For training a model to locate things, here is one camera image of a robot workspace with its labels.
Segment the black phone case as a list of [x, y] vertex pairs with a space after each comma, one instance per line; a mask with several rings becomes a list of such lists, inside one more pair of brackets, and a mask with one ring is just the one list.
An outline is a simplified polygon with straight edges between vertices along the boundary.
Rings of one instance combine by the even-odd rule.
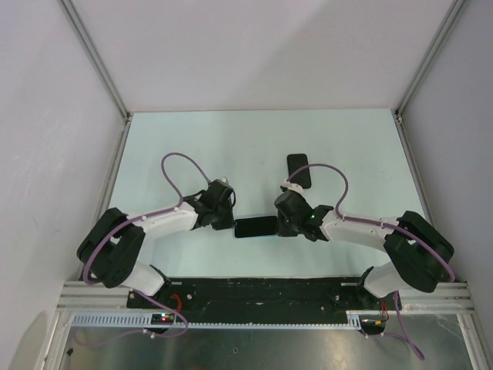
[[305, 153], [292, 153], [287, 155], [288, 180], [300, 185], [304, 190], [312, 187], [312, 180], [308, 157]]

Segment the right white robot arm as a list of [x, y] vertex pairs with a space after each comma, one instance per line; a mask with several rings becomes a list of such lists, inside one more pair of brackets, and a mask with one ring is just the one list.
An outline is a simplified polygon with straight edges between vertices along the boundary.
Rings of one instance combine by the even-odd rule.
[[361, 307], [375, 308], [384, 297], [405, 288], [432, 293], [438, 283], [455, 280], [449, 265], [454, 248], [414, 211], [397, 218], [364, 219], [331, 206], [312, 208], [294, 190], [282, 192], [274, 206], [281, 223], [309, 241], [343, 241], [386, 253], [390, 261], [369, 267], [358, 281], [355, 292]]

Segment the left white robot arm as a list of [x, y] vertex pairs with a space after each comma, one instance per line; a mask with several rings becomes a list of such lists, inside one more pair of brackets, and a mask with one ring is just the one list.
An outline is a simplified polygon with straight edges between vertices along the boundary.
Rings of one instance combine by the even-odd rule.
[[106, 288], [124, 286], [143, 293], [153, 307], [165, 306], [171, 297], [169, 279], [157, 267], [144, 264], [139, 255], [155, 240], [203, 227], [227, 230], [234, 226], [235, 193], [223, 179], [206, 190], [184, 197], [177, 207], [130, 217], [110, 208], [99, 218], [76, 252], [84, 264], [88, 284]]

